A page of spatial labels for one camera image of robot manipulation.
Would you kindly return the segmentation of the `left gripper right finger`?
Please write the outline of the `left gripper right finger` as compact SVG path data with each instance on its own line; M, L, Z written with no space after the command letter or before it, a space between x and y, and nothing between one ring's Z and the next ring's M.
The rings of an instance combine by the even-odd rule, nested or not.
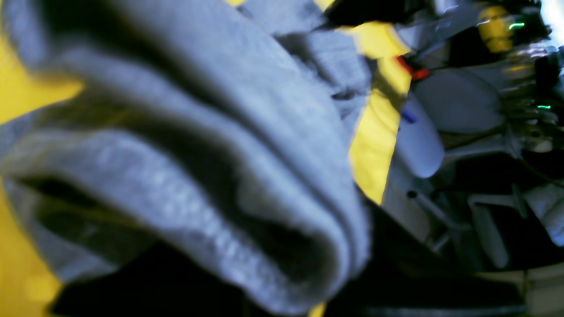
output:
M327 305L328 317L520 317L516 286L473 276L432 253L382 207L364 201L373 225L364 271Z

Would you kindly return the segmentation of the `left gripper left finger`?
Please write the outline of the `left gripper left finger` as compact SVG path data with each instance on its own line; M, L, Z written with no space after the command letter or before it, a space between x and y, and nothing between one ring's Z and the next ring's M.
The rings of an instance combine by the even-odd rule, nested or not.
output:
M110 275L66 284L53 317L263 317L238 288L157 243Z

